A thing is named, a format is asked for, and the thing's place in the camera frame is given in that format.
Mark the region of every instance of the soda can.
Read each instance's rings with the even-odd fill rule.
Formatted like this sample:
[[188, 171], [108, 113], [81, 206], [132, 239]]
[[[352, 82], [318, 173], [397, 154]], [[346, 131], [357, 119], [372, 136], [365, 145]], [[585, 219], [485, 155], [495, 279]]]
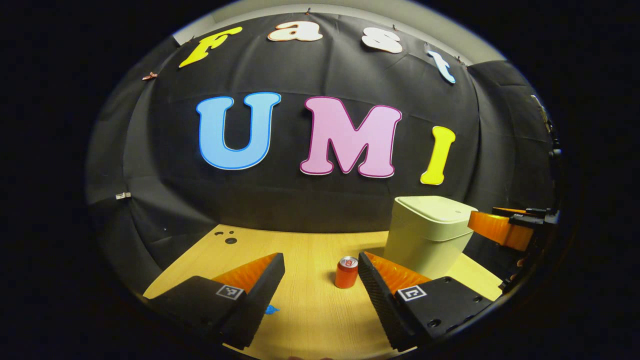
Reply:
[[338, 262], [335, 271], [335, 285], [340, 289], [348, 289], [356, 283], [358, 278], [358, 259], [345, 256]]

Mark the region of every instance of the wooden table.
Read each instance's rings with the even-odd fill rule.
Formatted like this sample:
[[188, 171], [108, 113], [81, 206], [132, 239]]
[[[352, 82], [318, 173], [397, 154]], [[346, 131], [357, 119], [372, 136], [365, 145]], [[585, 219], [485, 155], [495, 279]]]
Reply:
[[[227, 238], [237, 242], [227, 244]], [[366, 250], [382, 255], [387, 232], [307, 234], [216, 226], [169, 266], [146, 290], [152, 299], [194, 275], [213, 278], [274, 252], [284, 254], [285, 274], [250, 347], [242, 353], [263, 360], [388, 359], [391, 348], [364, 285], [333, 285], [338, 260]], [[495, 300], [500, 279], [461, 254], [447, 275]]]

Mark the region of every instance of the can lid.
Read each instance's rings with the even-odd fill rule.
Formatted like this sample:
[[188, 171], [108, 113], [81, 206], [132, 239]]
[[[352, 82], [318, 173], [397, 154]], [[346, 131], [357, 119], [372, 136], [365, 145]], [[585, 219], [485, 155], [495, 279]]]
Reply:
[[345, 256], [344, 258], [340, 259], [340, 265], [346, 268], [354, 268], [358, 266], [358, 259], [354, 258], [353, 256]]

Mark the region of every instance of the pink letter m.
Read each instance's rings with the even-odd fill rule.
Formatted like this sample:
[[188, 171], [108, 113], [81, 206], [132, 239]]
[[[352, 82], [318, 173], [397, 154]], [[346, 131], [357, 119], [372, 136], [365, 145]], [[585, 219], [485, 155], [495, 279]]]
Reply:
[[400, 111], [376, 105], [356, 129], [339, 99], [310, 97], [305, 101], [305, 106], [313, 113], [313, 120], [309, 157], [300, 163], [302, 172], [326, 175], [333, 171], [333, 163], [328, 159], [331, 142], [343, 173], [351, 171], [366, 147], [367, 156], [358, 166], [359, 173], [367, 177], [390, 177], [394, 174], [391, 156], [396, 124], [402, 119]]

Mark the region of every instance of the black fabric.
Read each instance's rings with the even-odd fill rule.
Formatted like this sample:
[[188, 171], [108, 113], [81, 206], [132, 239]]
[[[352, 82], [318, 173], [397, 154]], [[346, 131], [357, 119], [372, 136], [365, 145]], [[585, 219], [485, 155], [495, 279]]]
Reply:
[[[267, 39], [276, 25], [295, 20], [318, 23], [323, 38]], [[235, 26], [243, 30], [204, 59], [178, 68], [202, 38]], [[511, 64], [492, 61], [467, 70], [453, 55], [402, 31], [396, 33], [403, 52], [374, 50], [361, 41], [369, 26], [393, 31], [354, 17], [295, 13], [240, 22], [177, 50], [173, 40], [159, 45], [127, 74], [100, 114], [89, 151], [89, 203], [132, 193], [118, 204], [130, 208], [137, 234], [119, 241], [141, 241], [144, 246], [137, 249], [143, 254], [137, 256], [152, 257], [147, 270], [153, 273], [220, 223], [302, 233], [367, 232], [388, 229], [398, 196], [439, 195], [481, 211], [551, 204], [550, 139], [530, 97], [533, 89]], [[449, 63], [455, 85], [443, 79], [427, 49]], [[158, 77], [142, 81], [149, 71]], [[200, 154], [196, 105], [217, 96], [234, 99], [225, 141], [238, 149], [248, 143], [250, 108], [243, 99], [253, 92], [282, 96], [273, 108], [267, 156], [245, 170], [210, 166]], [[326, 176], [300, 171], [312, 125], [304, 102], [322, 95], [339, 98], [356, 127], [378, 104], [402, 112], [392, 177], [372, 179], [356, 168], [343, 174], [338, 166]], [[419, 180], [433, 150], [433, 126], [456, 134], [439, 186]], [[329, 160], [337, 164], [333, 149]], [[110, 252], [111, 262], [124, 266], [133, 256], [127, 251], [132, 250]], [[514, 263], [513, 254], [479, 236], [465, 253], [498, 276]], [[137, 281], [142, 291], [149, 279]]]

